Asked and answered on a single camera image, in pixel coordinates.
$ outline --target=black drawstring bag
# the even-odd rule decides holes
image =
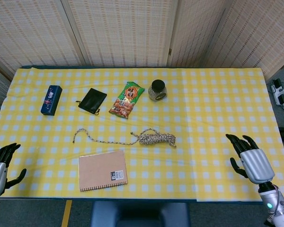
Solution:
[[[80,107],[81,109],[98,115],[100,111],[99,107],[101,106],[106,96],[107,94],[91,88],[81,102],[76,102],[79,103],[78,107]]]

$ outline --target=chip bag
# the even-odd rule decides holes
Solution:
[[[127,82],[125,88],[118,96],[109,112],[128,119],[128,115],[133,110],[133,106],[137,103],[144,90],[144,88],[134,82]]]

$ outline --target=gingham tablecloth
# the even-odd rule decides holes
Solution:
[[[147,94],[155,79],[168,90],[159,102]],[[146,88],[128,120],[108,112],[127,81]],[[40,113],[49,85],[63,88],[55,116]],[[91,87],[107,93],[98,116],[75,102]],[[84,133],[73,144],[79,128],[98,140],[122,142],[134,141],[131,131],[155,128],[174,134],[177,148],[101,144]],[[8,179],[23,168],[27,175],[3,196],[260,200],[257,186],[233,171],[229,158],[239,158],[226,133],[255,139],[284,195],[284,149],[261,69],[19,69],[0,112],[0,148],[20,143]],[[80,192],[78,157],[118,149],[125,151],[128,184]]]

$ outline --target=brown notebook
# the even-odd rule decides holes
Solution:
[[[80,191],[127,184],[124,151],[79,157]]]

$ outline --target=barcode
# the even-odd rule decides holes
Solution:
[[[123,170],[115,171],[115,179],[116,179],[116,180],[124,179]]]

